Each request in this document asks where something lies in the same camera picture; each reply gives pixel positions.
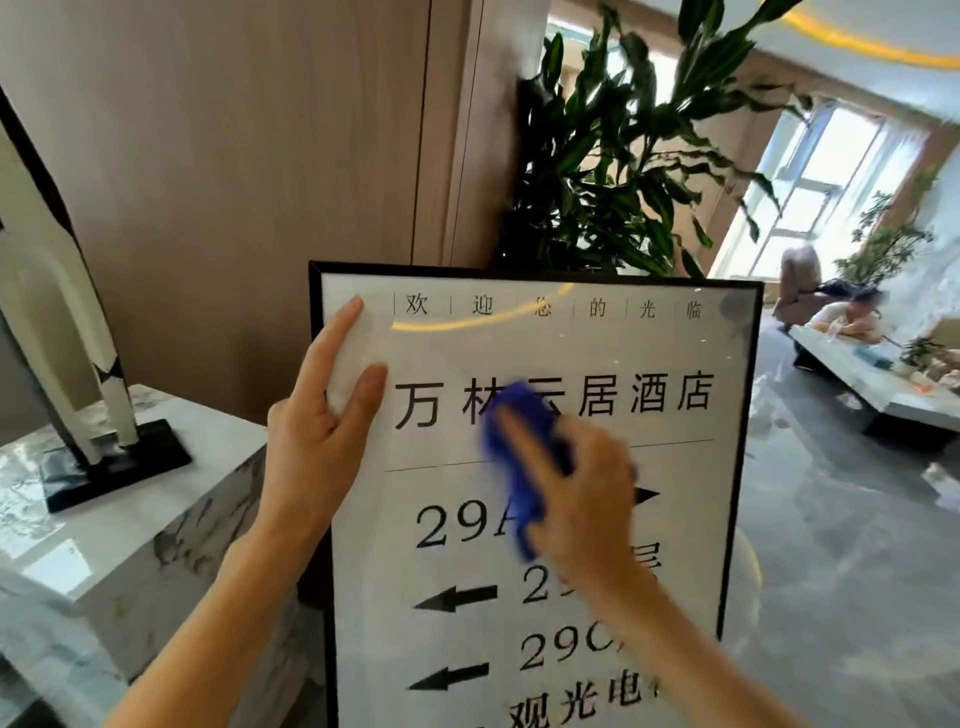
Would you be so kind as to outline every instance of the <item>black frame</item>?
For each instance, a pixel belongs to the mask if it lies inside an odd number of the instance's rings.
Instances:
[[[760,331],[763,307],[763,283],[758,280],[724,279],[660,279],[652,276],[611,276],[593,273],[523,273],[477,268],[447,268],[425,265],[387,265],[381,263],[340,263],[311,260],[309,263],[310,334],[311,338],[324,327],[324,273],[358,276],[387,276],[434,279],[522,280],[556,283],[600,283],[603,285],[659,285],[686,288],[746,289],[756,292],[754,323],[751,330],[750,354],[744,380],[743,407],[740,412],[740,431],[737,439],[736,466],[731,493],[730,517],[727,525],[727,544],[723,561],[723,580],[720,588],[720,607],[717,614],[717,640],[723,637],[727,610],[727,589],[730,586],[730,564],[733,558],[733,534],[736,528],[737,507],[740,501],[740,480],[747,442],[747,422],[750,415],[750,392],[754,383],[756,344]],[[314,552],[306,571],[297,585],[300,601],[306,606],[324,612],[324,661],[326,678],[326,719],[329,728],[339,728],[337,702],[337,634],[333,599],[333,527],[326,532]]]

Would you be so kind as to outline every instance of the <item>yellow light strip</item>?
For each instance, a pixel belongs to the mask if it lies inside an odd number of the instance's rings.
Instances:
[[[869,56],[892,63],[905,63],[907,65],[918,65],[923,68],[937,68],[945,71],[960,70],[960,56],[933,56],[928,53],[917,53],[916,51],[907,50],[906,48],[885,45],[884,43],[869,40],[865,37],[853,36],[831,28],[826,23],[799,10],[793,10],[787,13],[783,17],[783,21],[795,31],[812,37],[814,40],[826,45],[831,45],[834,48],[843,48],[863,56]]]
[[[394,331],[452,331],[456,328],[481,327],[487,324],[495,324],[500,321],[515,319],[517,316],[522,316],[525,313],[533,313],[544,303],[553,303],[558,298],[568,294],[571,290],[573,290],[573,283],[564,283],[564,285],[557,290],[555,296],[547,296],[543,302],[531,301],[529,303],[521,303],[519,306],[511,308],[509,311],[494,313],[492,316],[471,316],[468,319],[445,321],[438,324],[419,324],[409,321],[394,321],[390,328],[392,328]]]

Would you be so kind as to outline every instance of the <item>hand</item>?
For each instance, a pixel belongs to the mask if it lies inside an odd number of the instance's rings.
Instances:
[[[372,364],[357,379],[343,417],[326,403],[337,353],[362,310],[355,297],[337,311],[307,350],[293,394],[267,415],[267,466],[251,533],[290,546],[301,568],[353,485],[383,401],[387,367]]]
[[[633,583],[630,548],[634,471],[625,443],[582,420],[561,417],[557,434],[573,449],[564,477],[524,422],[507,407],[496,413],[503,434],[546,504],[542,523],[526,534],[537,554],[587,597]]]
[[[853,323],[844,326],[840,332],[847,336],[856,336],[857,334],[868,333],[870,329],[870,324],[862,319],[857,319]]]

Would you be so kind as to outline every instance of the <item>sculpture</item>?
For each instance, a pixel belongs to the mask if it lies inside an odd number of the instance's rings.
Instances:
[[[191,462],[165,420],[136,423],[107,318],[60,194],[0,91],[0,335],[39,396],[63,448],[41,462],[51,513]],[[92,438],[51,366],[20,276],[44,267],[74,320],[116,431]]]

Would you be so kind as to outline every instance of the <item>ceiling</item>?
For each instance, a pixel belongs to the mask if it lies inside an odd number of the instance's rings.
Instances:
[[[643,0],[674,15],[681,0]],[[740,25],[758,0],[726,0],[723,30]],[[831,29],[900,49],[960,55],[957,0],[804,0],[799,6]],[[761,26],[757,45],[782,58],[949,121],[960,121],[960,71],[935,70],[868,58],[804,36],[783,22]]]

